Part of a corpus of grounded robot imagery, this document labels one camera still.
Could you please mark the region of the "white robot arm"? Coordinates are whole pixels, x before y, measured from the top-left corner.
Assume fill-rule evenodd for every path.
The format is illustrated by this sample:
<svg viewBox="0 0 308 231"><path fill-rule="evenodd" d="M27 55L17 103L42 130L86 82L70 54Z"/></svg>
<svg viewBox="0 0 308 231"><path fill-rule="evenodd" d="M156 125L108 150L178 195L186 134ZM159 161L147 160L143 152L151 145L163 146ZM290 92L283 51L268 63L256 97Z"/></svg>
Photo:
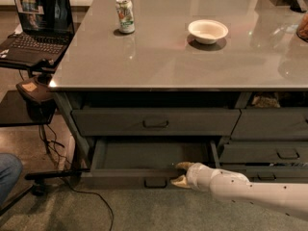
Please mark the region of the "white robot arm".
<svg viewBox="0 0 308 231"><path fill-rule="evenodd" d="M170 183L179 188L208 192L215 199L252 203L284 215L308 220L308 185L300 183L250 182L235 171L181 162L185 173Z"/></svg>

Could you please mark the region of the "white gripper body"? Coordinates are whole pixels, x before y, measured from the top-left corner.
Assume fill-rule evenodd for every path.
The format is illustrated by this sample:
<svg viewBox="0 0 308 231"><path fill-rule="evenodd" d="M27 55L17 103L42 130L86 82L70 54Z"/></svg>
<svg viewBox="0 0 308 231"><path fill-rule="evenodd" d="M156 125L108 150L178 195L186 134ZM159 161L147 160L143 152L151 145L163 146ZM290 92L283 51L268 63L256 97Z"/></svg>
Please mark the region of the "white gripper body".
<svg viewBox="0 0 308 231"><path fill-rule="evenodd" d="M207 192L212 179L220 174L217 168L207 167L201 163L193 163L186 172L188 186L193 190Z"/></svg>

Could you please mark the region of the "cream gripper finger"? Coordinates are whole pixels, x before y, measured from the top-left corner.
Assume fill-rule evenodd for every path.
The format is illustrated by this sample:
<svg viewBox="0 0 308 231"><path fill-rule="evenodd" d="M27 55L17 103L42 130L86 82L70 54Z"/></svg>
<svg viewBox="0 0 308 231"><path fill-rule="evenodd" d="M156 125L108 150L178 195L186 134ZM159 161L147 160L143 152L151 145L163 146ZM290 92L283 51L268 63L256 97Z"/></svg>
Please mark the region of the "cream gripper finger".
<svg viewBox="0 0 308 231"><path fill-rule="evenodd" d="M191 162L181 162L181 163L178 163L175 167L177 169L188 170L189 167L191 167L192 165L193 165L193 163L191 163Z"/></svg>
<svg viewBox="0 0 308 231"><path fill-rule="evenodd" d="M179 177L175 179L171 179L170 183L175 187L183 188L183 189L189 189L191 187L185 175L180 175Z"/></svg>

